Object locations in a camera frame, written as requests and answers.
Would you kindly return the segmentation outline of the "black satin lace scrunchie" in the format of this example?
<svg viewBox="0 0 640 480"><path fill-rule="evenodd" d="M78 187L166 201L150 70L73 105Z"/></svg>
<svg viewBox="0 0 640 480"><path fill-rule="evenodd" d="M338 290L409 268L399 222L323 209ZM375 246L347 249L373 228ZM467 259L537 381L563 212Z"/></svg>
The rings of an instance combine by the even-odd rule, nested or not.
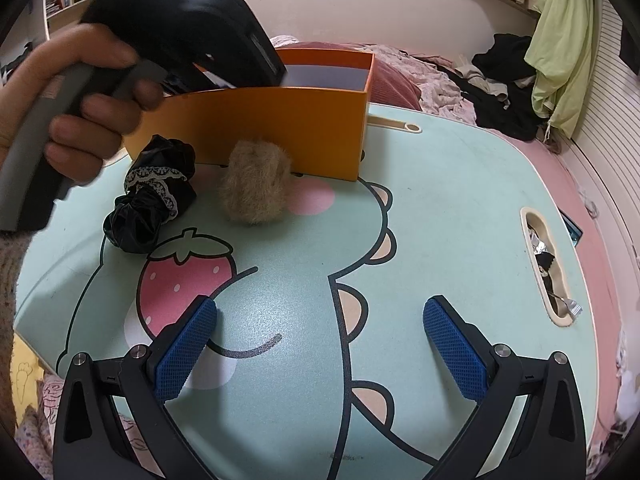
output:
<svg viewBox="0 0 640 480"><path fill-rule="evenodd" d="M195 151L159 134L140 152L124 180L124 194L103 222L112 245L130 254L153 249L164 224L179 218L196 200L191 184Z"/></svg>

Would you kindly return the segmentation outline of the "brown fur scrunchie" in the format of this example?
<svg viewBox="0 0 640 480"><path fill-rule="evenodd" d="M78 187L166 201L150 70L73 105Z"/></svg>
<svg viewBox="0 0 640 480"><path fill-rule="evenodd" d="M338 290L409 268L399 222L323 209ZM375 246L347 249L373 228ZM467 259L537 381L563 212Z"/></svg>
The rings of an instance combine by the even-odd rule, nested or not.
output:
<svg viewBox="0 0 640 480"><path fill-rule="evenodd" d="M256 226L278 220L288 201L291 161L266 141L235 144L219 185L221 208L234 222Z"/></svg>

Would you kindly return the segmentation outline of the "orange cardboard box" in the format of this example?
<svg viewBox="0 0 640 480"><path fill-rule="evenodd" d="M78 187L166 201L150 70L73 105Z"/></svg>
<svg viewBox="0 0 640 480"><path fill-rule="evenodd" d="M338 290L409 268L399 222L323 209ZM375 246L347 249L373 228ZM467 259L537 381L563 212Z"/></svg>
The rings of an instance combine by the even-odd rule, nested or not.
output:
<svg viewBox="0 0 640 480"><path fill-rule="evenodd" d="M299 174L356 180L371 94L374 56L336 49L279 50L279 87L220 89L170 96L146 113L125 148L137 157L159 134L194 148L200 164L228 164L241 140L280 146Z"/></svg>

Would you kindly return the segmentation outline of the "dark red pillow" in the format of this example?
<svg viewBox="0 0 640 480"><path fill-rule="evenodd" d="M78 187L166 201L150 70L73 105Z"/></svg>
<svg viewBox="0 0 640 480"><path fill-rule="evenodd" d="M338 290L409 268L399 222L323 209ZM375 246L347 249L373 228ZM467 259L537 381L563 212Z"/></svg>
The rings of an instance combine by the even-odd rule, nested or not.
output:
<svg viewBox="0 0 640 480"><path fill-rule="evenodd" d="M296 42L295 44L290 44L290 48L349 50L369 53L367 48L356 44L334 44L334 42L321 41ZM401 73L398 68L391 66L389 62L385 62L382 59L382 55L375 53L374 58L371 101L420 112L422 110L420 103L422 93L419 87L404 73Z"/></svg>

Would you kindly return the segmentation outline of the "pink floral duvet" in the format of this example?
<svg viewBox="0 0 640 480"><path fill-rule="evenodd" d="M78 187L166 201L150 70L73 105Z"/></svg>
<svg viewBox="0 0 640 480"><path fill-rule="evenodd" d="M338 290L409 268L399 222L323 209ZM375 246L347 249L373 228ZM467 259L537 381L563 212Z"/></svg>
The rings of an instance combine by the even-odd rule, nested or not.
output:
<svg viewBox="0 0 640 480"><path fill-rule="evenodd" d="M271 38L276 49L289 48L290 44L303 42L294 36L279 35ZM399 49L385 44L356 44L365 47L373 55L380 54L385 62L398 68L421 90L421 112L441 118L476 125L476 114L471 101L462 96L460 88L432 63L419 61Z"/></svg>

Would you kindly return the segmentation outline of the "black clothes pile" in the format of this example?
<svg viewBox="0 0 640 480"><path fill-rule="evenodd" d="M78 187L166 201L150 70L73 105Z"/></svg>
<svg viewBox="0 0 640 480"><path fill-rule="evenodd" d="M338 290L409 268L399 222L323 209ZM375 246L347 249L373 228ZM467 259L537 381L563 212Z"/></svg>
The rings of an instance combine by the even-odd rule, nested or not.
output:
<svg viewBox="0 0 640 480"><path fill-rule="evenodd" d="M473 104L475 123L512 139L530 142L544 123L533 110L536 70L525 61L531 36L495 34L494 44L471 61L460 58L450 70L439 70Z"/></svg>

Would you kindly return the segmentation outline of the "green hanging cloth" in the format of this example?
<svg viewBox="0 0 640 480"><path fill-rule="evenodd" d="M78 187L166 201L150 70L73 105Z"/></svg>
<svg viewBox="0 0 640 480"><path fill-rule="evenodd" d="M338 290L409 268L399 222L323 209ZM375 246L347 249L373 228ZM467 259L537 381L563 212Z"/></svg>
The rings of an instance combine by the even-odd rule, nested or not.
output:
<svg viewBox="0 0 640 480"><path fill-rule="evenodd" d="M540 13L525 62L536 70L534 112L571 138L587 94L594 0L538 0Z"/></svg>

